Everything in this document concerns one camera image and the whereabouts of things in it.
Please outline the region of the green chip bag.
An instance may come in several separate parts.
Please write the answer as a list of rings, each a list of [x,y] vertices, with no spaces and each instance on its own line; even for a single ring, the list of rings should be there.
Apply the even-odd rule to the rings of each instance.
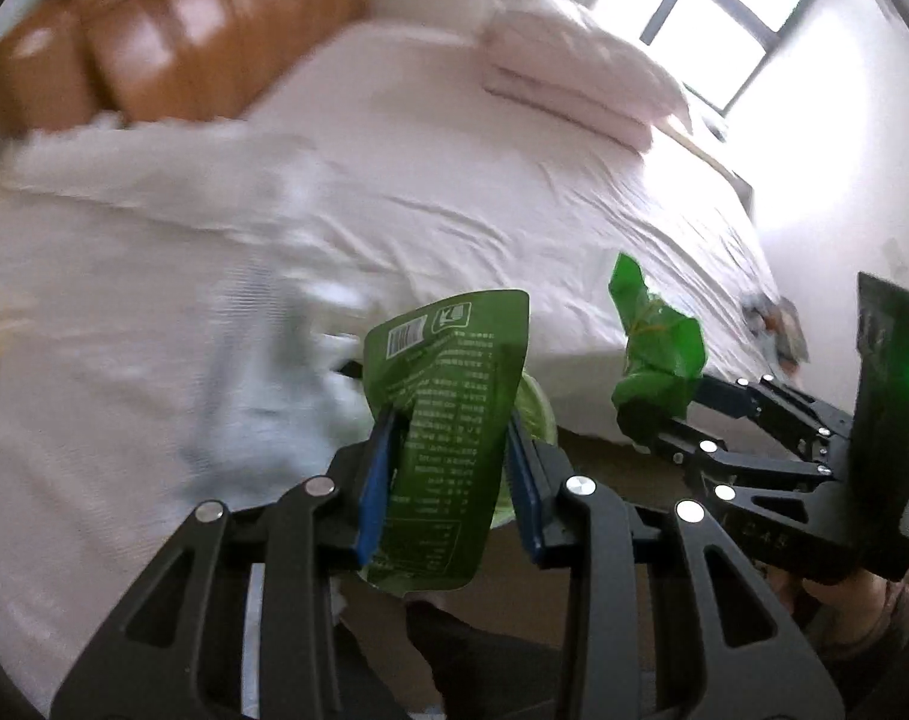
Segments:
[[[669,372],[684,379],[701,377],[708,353],[700,322],[651,293],[643,271],[630,255],[620,254],[615,260],[609,294],[626,336],[619,382],[641,371]]]

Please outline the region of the white lace table cover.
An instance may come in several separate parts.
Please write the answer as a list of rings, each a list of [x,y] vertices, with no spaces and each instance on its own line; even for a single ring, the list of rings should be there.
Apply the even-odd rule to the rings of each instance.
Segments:
[[[0,718],[46,713],[194,505],[264,504],[361,436],[292,241],[334,168],[242,122],[34,135],[0,163]]]

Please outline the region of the green snack bag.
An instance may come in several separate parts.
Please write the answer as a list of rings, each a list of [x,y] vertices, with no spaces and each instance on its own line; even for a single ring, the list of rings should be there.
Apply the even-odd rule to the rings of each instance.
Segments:
[[[363,390],[406,425],[386,522],[365,578],[404,596],[464,587],[502,490],[506,434],[529,341],[529,294],[457,294],[374,327]]]

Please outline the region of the green plastic trash basket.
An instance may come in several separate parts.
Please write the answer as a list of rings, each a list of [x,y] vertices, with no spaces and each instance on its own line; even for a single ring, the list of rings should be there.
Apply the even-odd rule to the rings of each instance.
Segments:
[[[530,437],[550,445],[559,444],[559,428],[550,400],[541,384],[527,371],[524,371],[521,376],[518,392],[514,399],[514,410],[518,411],[519,418]],[[513,520],[514,509],[509,492],[508,473],[502,472],[502,484],[500,484],[497,504],[495,504],[491,516],[490,528],[497,530]]]

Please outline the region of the wooden headboard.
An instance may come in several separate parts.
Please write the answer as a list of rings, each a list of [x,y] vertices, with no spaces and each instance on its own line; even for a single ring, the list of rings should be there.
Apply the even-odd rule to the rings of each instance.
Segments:
[[[236,119],[368,0],[41,0],[0,39],[0,132]]]

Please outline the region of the bed with pink sheet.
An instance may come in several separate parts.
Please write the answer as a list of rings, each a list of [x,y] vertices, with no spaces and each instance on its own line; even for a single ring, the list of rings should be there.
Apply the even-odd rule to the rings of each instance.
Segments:
[[[767,372],[744,307],[778,288],[734,189],[672,138],[635,153],[487,93],[468,37],[350,26],[248,121],[303,138],[334,168],[329,197],[295,231],[300,275],[355,289],[370,323],[454,294],[526,291],[527,372],[568,431],[620,436],[610,395],[626,336],[609,294],[620,255],[697,319],[713,376]]]

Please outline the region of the window with dark frame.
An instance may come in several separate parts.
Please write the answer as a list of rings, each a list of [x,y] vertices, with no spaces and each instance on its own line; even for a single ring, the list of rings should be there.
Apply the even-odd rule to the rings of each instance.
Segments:
[[[640,34],[695,98],[728,115],[814,0],[661,0]]]

